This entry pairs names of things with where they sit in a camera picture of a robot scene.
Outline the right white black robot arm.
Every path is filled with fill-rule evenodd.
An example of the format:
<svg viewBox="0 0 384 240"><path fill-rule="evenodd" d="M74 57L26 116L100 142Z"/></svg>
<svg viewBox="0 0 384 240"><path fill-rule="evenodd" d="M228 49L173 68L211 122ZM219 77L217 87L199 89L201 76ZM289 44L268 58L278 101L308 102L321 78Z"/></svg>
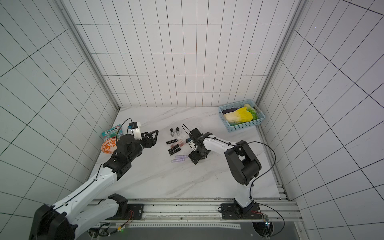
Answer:
<svg viewBox="0 0 384 240"><path fill-rule="evenodd" d="M193 129L189 134L196 149L189 154L195 165L200 160L206 159L210 152L225 156L232 177L240 185L232 204L223 204L219 207L224 219L245 219L252 215L254 207L252 201L251 180L258 177L262 165L249 144L245 141L231 143L218 139L212 133L202 134L198 129Z"/></svg>

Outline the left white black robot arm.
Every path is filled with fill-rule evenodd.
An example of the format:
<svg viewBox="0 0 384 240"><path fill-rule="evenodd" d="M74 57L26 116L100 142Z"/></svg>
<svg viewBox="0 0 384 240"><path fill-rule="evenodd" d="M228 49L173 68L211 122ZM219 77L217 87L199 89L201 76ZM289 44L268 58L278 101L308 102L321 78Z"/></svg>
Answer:
<svg viewBox="0 0 384 240"><path fill-rule="evenodd" d="M100 222L108 219L129 222L141 219L142 205L131 205L118 194L112 194L95 207L87 208L103 190L117 182L131 168L132 161L144 149L156 145L158 131L145 132L137 139L123 135L111 158L97 173L67 197L52 206L46 204L34 214L31 240L75 240Z"/></svg>

